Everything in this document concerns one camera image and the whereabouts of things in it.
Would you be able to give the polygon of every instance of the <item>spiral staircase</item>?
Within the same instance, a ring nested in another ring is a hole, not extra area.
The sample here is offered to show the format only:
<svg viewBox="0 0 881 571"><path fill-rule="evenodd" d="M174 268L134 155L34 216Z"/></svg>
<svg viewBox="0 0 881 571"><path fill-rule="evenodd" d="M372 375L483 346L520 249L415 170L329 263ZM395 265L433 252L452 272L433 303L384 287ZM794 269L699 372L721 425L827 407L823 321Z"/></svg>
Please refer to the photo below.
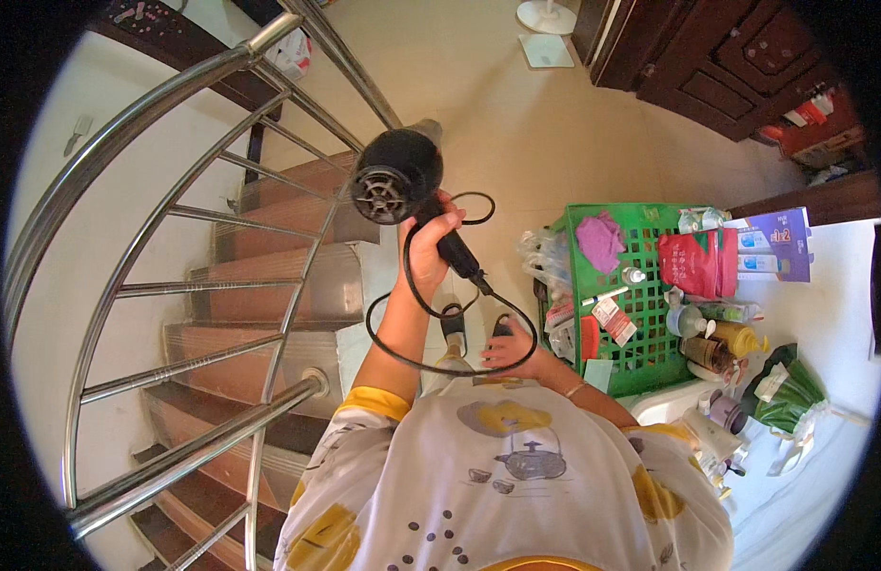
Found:
<svg viewBox="0 0 881 571"><path fill-rule="evenodd" d="M11 351L46 248L127 144L230 73L249 69L275 88L275 97L212 146L150 214L122 252L82 340L61 466L70 532L81 540L125 517L156 554L144 569L272 568L298 477L342 401L336 332L364 318L359 248L378 243L380 232L344 194L363 145L262 54L302 28L387 128L401 123L315 0L281 4L286 13L255 37L165 81L95 133L46 189L6 263L3 315ZM268 120L282 102L304 110L350 151L323 154ZM276 172L227 151L258 123L317 159ZM244 186L233 214L178 204L216 160L262 177ZM129 271L166 217L213 222L213 263L191 268L180 282L130 282ZM188 296L188 318L164 326L166 362L86 386L113 303L171 294ZM155 443L134 454L132 471L80 495L81 407L129 390L141 393Z"/></svg>

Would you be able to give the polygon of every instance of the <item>metal handrail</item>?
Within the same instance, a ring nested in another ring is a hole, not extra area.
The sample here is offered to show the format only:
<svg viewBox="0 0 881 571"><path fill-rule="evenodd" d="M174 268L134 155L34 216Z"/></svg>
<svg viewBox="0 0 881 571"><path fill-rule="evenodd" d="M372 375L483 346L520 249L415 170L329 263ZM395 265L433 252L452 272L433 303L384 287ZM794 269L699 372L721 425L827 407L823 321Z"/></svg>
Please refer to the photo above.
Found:
<svg viewBox="0 0 881 571"><path fill-rule="evenodd" d="M387 126L401 126L396 114L389 107L386 98L378 90L361 64L348 51L347 46L345 46L338 34L335 33L326 18L322 16L319 6L309 2L309 0L300 0L297 2L297 11L299 14L286 13L275 18L253 38L168 79L157 88L152 89L137 99L117 117L107 123L76 153L46 189L31 216L25 222L12 248L12 253L6 264L2 305L6 322L6 342L10 353L25 299L30 291L37 268L46 253L46 249L56 236L59 227L69 216L76 202L97 179L100 173L129 143L176 105L235 71L249 69L276 89L277 95L275 97L253 111L247 118L241 120L238 125L190 167L164 196L127 246L116 268L114 268L110 275L91 315L81 349L79 350L72 386L69 392L66 438L61 467L63 495L68 506L67 516L73 535L77 539L81 539L86 534L126 514L172 483L183 478L186 474L230 450L241 440L253 436L250 470L247 478L247 502L232 513L228 519L219 524L206 539L184 553L171 565L171 568L185 568L185 566L190 565L241 518L245 518L246 526L244 551L247 569L256 568L258 490L266 425L279 415L303 402L306 398L326 390L324 379L320 378L317 374L308 375L305 373L305 378L290 387L275 401L273 401L272 394L279 363L287 344L287 336L297 314L298 301L306 285L313 260L322 244L323 237L332 223L332 219L335 217L346 189L343 187L335 197L321 195L304 185L290 180L282 173L268 169L239 155L229 153L227 148L252 125L260 123L292 143L296 143L302 149L314 154L327 164L340 169L341 172L348 173L346 168L336 165L328 155L322 153L315 146L266 117L267 113L282 102L291 101L298 108L309 114L311 118L317 120L320 125L327 131L330 131L355 153L360 154L363 150L364 145L351 131L348 131L326 109L322 108L306 92L294 85L280 69L263 57L265 51L273 46L275 42L284 38L286 34L297 29L305 22L309 25L309 27L305 26L305 30L308 31L314 41L320 44L320 47L330 59L339 66L343 74L361 93L367 104L377 113L381 121ZM260 173L264 177L269 177L329 201L330 209L323 220L319 232L312 233L282 228L244 217L178 205L177 201L190 185L216 160L224 160L243 166ZM129 275L129 271L135 264L136 259L147 245L155 230L160 226L160 223L168 216L197 218L248 226L264 231L293 234L307 237L311 240L311 243L303 269L297 279L207 280L124 284L123 282ZM282 286L293 286L293 290L277 334L193 359L164 365L150 371L131 374L85 389L85 382L88 378L99 337L115 300L191 291ZM100 486L86 497L81 499L78 497L75 464L81 405L156 383L175 374L194 370L201 366L268 346L273 347L272 358L267 369L267 376L259 405L253 406L228 422L212 428L196 439L165 452L148 463L143 464L137 470Z"/></svg>
<svg viewBox="0 0 881 571"><path fill-rule="evenodd" d="M272 403L254 405L224 424L97 488L67 515L73 537L81 539L147 502L321 390L322 381L309 376L289 387Z"/></svg>

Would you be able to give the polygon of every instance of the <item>green bag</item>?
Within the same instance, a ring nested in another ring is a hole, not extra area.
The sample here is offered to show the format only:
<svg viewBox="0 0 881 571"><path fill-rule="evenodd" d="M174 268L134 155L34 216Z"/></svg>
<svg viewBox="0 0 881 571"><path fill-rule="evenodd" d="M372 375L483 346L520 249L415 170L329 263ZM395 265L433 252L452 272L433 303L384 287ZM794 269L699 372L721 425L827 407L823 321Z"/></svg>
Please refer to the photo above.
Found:
<svg viewBox="0 0 881 571"><path fill-rule="evenodd" d="M782 345L774 350L764 363L764 369L746 388L742 396L742 410L768 427L777 428L789 435L796 432L800 419L826 402L824 393L812 375L797 359L797 344ZM754 390L776 364L783 364L789 378L777 388L770 402L760 400Z"/></svg>

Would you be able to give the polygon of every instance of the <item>black cable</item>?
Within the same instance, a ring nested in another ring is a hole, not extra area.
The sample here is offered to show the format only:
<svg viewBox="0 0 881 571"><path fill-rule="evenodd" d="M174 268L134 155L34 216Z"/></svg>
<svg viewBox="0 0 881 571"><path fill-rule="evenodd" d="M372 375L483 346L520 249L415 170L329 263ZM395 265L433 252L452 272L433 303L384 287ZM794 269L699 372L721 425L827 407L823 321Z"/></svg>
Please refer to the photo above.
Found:
<svg viewBox="0 0 881 571"><path fill-rule="evenodd" d="M485 215L484 217L478 218L476 220L463 220L462 223L464 225L477 225L477 224L482 224L484 222L487 222L488 219L491 218L492 215L494 214L494 209L495 209L494 199L484 193L468 192L468 193L462 193L460 195L453 197L451 199L451 201L455 200L459 197L466 197L466 196L485 197L488 199L488 202L491 203L492 207L491 207L491 210L488 212L488 214ZM425 302L425 300L418 293L418 289L415 286L415 281L412 279L412 268L411 268L411 263L409 260L409 249L411 248L412 238L414 236L415 236L415 233L413 231L409 231L408 235L406 236L405 241L403 242L402 268L403 268L403 273L406 275L406 282L408 282L408 288L412 291L412 295L415 297L415 301L418 303L418 305L421 306L421 309L423 309L426 314L431 315L433 317L437 317L440 320L454 319L456 317L459 317L462 314L465 314L466 310L468 310L469 307L471 307L472 304L475 303L479 299L480 290L476 291L475 297L472 298L472 301L467 303L466 306L463 307L462 310L458 311L456 314L439 314L439 313L435 312L431 308L431 306L427 302ZM515 369L516 367L518 367L521 364L528 361L529 358L531 356L533 356L533 353L535 353L535 349L539 345L538 331L535 329L533 322L530 321L529 316L524 314L523 311L521 311L520 308L516 307L513 303L510 303L507 300L503 299L503 297L498 295L495 291L492 291L490 289L489 289L489 291L490 292L488 293L488 295L491 295L492 298L494 298L498 302L501 302L504 305L506 305L507 307L509 307L510 309L514 310L517 314L520 315L520 317L523 318L523 321L526 322L526 325L529 326L530 331L532 331L532 333L533 333L533 344L532 344L532 346L529 347L529 351L522 358L520 358L518 361L516 361L515 363L508 364L506 366L501 366L501 367L492 367L492 368L488 368L488 369L479 369L478 371L472 371L472 373L471 373L472 376L481 376L484 374L503 373L504 371L510 371L512 369ZM429 364L419 363L418 361L413 361L413 360L411 360L405 356L402 356L399 353L393 351L392 349L387 347L383 341L380 340L380 338L377 336L376 332L374 331L374 328L371 326L371 315L374 313L374 308L377 306L377 303L380 303L383 300L388 299L390 296L390 293L385 293L384 295L380 296L379 298L374 300L373 303L371 303L371 306L369 308L367 308L367 314L365 316L365 327L367 329L367 335L369 335L371 337L371 341L374 342L374 345L380 347L380 349L383 350L384 353L395 358L396 360L401 361L402 363L405 363L405 364L412 366L416 369L420 369L422 371L428 371L430 373L440 373L440 374L456 374L457 376L463 376L463 373L468 373L468 372L464 372L464 371L457 370L457 369L443 369L440 367L431 366Z"/></svg>

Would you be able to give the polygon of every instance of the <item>slipper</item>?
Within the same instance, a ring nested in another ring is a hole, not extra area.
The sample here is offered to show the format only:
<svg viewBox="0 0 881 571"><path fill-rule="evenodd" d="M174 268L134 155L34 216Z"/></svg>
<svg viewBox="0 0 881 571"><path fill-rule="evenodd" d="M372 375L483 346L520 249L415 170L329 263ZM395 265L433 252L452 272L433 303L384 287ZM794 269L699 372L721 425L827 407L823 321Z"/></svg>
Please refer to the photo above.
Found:
<svg viewBox="0 0 881 571"><path fill-rule="evenodd" d="M466 320L461 315L462 306L458 303L450 303L445 308L443 308L443 311L441 313L444 315L456 313L452 310L460 312L460 315L458 317L454 317L453 319L440 320L440 331L443 332L444 341L446 341L447 335L462 334L462 356L466 356L466 353L469 352L469 343L466 341Z"/></svg>
<svg viewBox="0 0 881 571"><path fill-rule="evenodd" d="M505 324L501 323L505 317L510 317L510 314L498 315L497 320L494 322L494 331L492 332L492 337L513 337L514 336L514 330L511 329L509 325L505 325Z"/></svg>

